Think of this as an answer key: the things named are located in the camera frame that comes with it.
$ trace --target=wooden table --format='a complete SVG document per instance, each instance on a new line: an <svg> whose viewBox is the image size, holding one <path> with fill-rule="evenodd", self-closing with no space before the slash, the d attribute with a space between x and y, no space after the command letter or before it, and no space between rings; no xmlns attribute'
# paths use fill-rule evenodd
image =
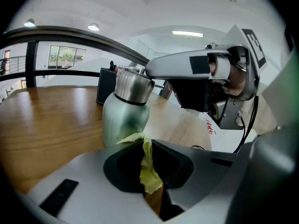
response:
<svg viewBox="0 0 299 224"><path fill-rule="evenodd" d="M27 88L0 105L1 163L14 188L27 193L74 157L105 148L96 94L94 86ZM211 150L204 122L154 93L148 104L149 137Z"/></svg>

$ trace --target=glass window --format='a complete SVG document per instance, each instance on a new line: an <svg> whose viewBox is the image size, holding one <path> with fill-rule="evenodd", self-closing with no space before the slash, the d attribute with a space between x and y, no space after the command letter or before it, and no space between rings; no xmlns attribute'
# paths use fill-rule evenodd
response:
<svg viewBox="0 0 299 224"><path fill-rule="evenodd" d="M59 53L59 47L51 46L48 66L51 66L52 68L57 67L58 53Z"/></svg>
<svg viewBox="0 0 299 224"><path fill-rule="evenodd" d="M79 48L77 49L74 65L79 65L79 64L83 63L85 52L86 52L86 50L84 50L84 49L79 49Z"/></svg>
<svg viewBox="0 0 299 224"><path fill-rule="evenodd" d="M73 66L75 60L75 54L76 54L76 48L60 47L58 53L57 67L61 66L58 68L68 68Z"/></svg>

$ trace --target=stainless steel bottle cap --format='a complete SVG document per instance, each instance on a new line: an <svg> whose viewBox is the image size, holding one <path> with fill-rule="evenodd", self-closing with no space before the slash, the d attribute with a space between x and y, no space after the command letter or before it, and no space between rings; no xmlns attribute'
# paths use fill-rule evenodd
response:
<svg viewBox="0 0 299 224"><path fill-rule="evenodd" d="M129 102L145 104L148 102L155 82L139 74L134 67L119 67L116 76L115 94Z"/></svg>

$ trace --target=water bottle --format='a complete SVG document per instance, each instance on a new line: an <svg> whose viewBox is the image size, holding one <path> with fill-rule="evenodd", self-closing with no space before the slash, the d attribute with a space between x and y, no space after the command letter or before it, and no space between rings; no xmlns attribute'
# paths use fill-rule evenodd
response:
<svg viewBox="0 0 299 224"><path fill-rule="evenodd" d="M142 132L149 120L146 105L155 82L136 67L119 68L115 91L103 107L103 141L108 147L137 132Z"/></svg>

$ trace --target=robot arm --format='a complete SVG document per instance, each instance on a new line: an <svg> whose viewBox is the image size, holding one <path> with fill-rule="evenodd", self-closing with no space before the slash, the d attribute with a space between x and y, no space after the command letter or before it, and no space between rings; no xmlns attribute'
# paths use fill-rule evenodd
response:
<svg viewBox="0 0 299 224"><path fill-rule="evenodd" d="M213 76L211 62L217 65ZM246 71L245 86L238 96L230 95L225 87L231 64ZM207 112L221 129L242 129L236 124L241 102L253 98L259 86L258 65L250 50L239 44L159 57L147 64L146 74L168 80L183 108ZM220 88L211 95L215 86Z"/></svg>

